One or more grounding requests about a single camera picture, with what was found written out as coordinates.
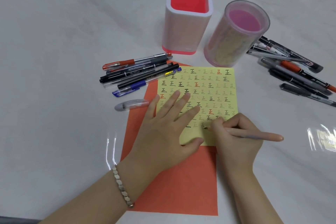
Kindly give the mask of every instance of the pink cylindrical pen holder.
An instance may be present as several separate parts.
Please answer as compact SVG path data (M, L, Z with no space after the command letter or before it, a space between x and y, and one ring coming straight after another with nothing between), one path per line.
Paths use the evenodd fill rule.
M269 27L270 19L260 6L232 1L205 46L204 56L213 66L232 67Z
M162 49L175 54L194 54L212 12L212 0L166 0Z

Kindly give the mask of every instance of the yellow paper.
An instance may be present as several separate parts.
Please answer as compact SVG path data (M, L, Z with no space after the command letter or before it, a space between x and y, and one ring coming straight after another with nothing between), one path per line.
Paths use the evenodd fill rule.
M203 137L202 145L215 145L212 132L204 129L218 116L228 120L238 113L236 83L233 68L181 66L182 71L158 81L157 93L160 101L157 112L179 90L181 98L186 92L191 94L188 103L177 119L192 107L199 105L200 112L183 130L180 144L187 144L195 137Z

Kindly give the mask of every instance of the bracelet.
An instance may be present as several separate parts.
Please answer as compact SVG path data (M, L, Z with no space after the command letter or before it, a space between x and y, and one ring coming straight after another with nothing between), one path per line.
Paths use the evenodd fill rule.
M126 201L128 207L129 207L129 208L133 208L133 207L134 207L134 203L131 201L131 199L128 197L127 192L125 191L125 188L124 188L124 186L123 186L123 183L122 183L121 180L120 180L120 176L118 175L117 167L114 166L114 167L112 168L112 170L113 170L113 173L114 173L115 180L117 181L119 190L120 190L121 194L123 194L124 199L125 199L125 201Z

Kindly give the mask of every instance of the white marble table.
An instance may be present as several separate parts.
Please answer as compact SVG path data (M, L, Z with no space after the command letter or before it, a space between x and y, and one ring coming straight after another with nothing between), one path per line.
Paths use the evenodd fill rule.
M225 5L214 14L193 56ZM335 0L250 0L270 16L266 36L324 66L336 83ZM0 0L0 216L42 219L120 159L128 113L99 84L104 63L161 52L165 0ZM336 109L279 89L256 58L235 66L239 111L263 130L255 173L285 223L336 219ZM145 89L123 100L141 98ZM218 179L218 217L127 212L120 223L237 223Z

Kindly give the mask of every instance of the red pen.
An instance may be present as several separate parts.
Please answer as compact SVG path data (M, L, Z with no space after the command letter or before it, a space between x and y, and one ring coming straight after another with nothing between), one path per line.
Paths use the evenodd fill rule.
M112 63L108 63L108 64L103 65L103 70L108 70L108 69L117 68L117 67L126 66L126 65L134 65L137 62L148 60L148 59L154 59L154 58L161 57L161 56L170 57L171 53L164 52L164 53L155 54L153 56L145 57L145 58L141 58L141 59L129 59L129 60L112 62Z
M315 82L319 85L321 85L322 87L326 88L326 89L329 89L333 92L336 92L336 87L330 85L329 83L326 83L324 81L322 81L321 79L318 79L314 76L312 76L311 74L305 72L303 69L301 69L300 67L298 67L297 65L289 62L289 61L281 61L280 65L284 68L287 68L288 70L294 72L294 73L297 73L299 74L300 76L312 81L312 82Z

